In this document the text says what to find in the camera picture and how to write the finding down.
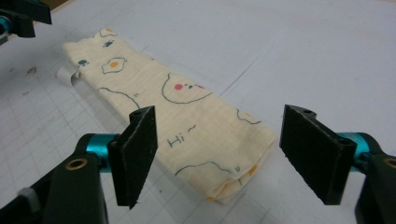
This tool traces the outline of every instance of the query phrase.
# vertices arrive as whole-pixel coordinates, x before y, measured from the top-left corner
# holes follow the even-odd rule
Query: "red dot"
[[[181,85],[181,84],[176,84],[175,85],[175,90],[180,91],[181,88],[183,88],[183,85]]]

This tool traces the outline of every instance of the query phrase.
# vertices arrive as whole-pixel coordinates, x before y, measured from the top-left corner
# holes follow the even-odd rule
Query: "yellow cloth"
[[[64,44],[88,81],[125,119],[156,106],[158,159],[206,197],[227,202],[262,165],[275,141],[259,120],[132,49],[109,29]]]

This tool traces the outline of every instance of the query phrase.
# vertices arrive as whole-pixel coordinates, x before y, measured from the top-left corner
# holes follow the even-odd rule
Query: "folded cloth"
[[[275,141],[261,121],[132,49],[109,29],[64,44],[65,54],[120,115],[155,105],[157,158],[208,201],[226,203]]]

